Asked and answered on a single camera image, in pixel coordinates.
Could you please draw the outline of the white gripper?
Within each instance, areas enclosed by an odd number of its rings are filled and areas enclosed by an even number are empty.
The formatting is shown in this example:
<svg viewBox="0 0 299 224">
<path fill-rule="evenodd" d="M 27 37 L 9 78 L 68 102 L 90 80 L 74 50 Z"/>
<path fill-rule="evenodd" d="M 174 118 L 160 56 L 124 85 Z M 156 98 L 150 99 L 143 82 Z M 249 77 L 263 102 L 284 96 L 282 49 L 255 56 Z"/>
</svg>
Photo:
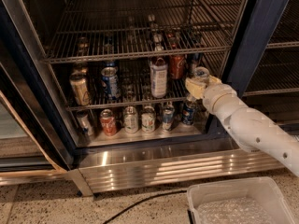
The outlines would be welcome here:
<svg viewBox="0 0 299 224">
<path fill-rule="evenodd" d="M 203 105 L 206 110 L 213 114 L 214 104 L 224 95 L 236 95 L 236 91 L 227 84 L 221 84 L 221 80 L 217 77 L 210 76 L 207 81 L 198 77 L 185 80 L 185 87 L 188 93 L 195 99 L 203 98 Z"/>
</svg>

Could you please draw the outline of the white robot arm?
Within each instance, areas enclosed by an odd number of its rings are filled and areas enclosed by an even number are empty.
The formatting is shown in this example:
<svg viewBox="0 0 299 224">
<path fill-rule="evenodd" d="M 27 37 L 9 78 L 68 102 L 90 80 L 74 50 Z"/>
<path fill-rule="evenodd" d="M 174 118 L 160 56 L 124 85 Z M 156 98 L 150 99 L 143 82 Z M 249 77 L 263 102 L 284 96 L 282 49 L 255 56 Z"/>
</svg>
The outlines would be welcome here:
<svg viewBox="0 0 299 224">
<path fill-rule="evenodd" d="M 187 78 L 185 87 L 206 110 L 217 117 L 225 131 L 248 153 L 262 152 L 299 176 L 299 142 L 262 112 L 248 107 L 229 85 L 215 77 Z"/>
</svg>

